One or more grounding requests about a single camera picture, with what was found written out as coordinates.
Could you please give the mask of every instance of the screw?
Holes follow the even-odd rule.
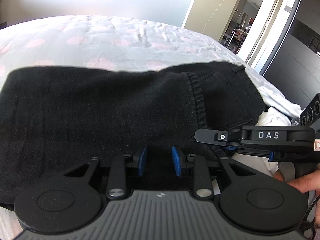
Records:
[[[199,197],[209,197],[211,196],[212,194],[212,191],[207,189],[207,188],[201,188],[201,189],[198,189],[196,194],[199,196]]]
[[[124,190],[120,188],[113,188],[109,191],[111,197],[121,197],[124,195]]]

